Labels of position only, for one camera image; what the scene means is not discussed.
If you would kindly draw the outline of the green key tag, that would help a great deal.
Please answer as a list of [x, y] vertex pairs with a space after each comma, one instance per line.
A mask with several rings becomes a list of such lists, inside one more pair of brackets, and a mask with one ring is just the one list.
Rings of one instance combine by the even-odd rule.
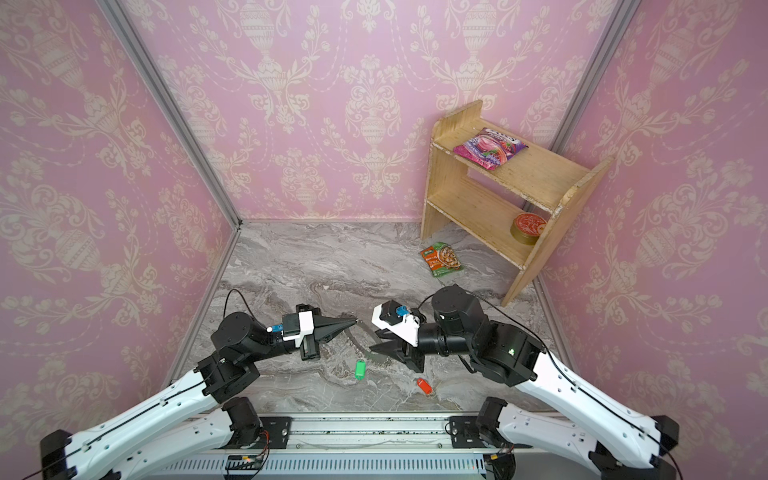
[[355, 365], [354, 376], [356, 380], [363, 380], [366, 374], [366, 362], [358, 360]]

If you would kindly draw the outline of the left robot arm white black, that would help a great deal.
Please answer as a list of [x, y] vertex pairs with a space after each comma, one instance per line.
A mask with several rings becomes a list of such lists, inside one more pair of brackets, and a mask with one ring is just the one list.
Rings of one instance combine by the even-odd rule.
[[95, 427], [46, 435], [37, 473], [43, 479], [99, 479], [134, 448], [241, 393], [259, 378], [257, 362], [295, 351], [304, 361], [318, 359], [321, 343], [356, 323], [310, 305], [272, 327], [249, 313], [230, 313], [211, 335], [214, 351], [170, 386]]

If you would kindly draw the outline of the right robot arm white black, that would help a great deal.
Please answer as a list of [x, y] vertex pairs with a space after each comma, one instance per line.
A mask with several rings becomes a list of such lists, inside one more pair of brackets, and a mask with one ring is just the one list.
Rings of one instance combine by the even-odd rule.
[[511, 317], [495, 321], [484, 301], [458, 285], [429, 298], [433, 316], [395, 300], [376, 306], [372, 351], [421, 373], [429, 355], [457, 356], [471, 373], [515, 388], [562, 414], [526, 411], [487, 398], [475, 427], [484, 442], [524, 444], [575, 462], [602, 479], [680, 479], [673, 458], [680, 426], [666, 415], [642, 414], [602, 392], [559, 360], [543, 340]]

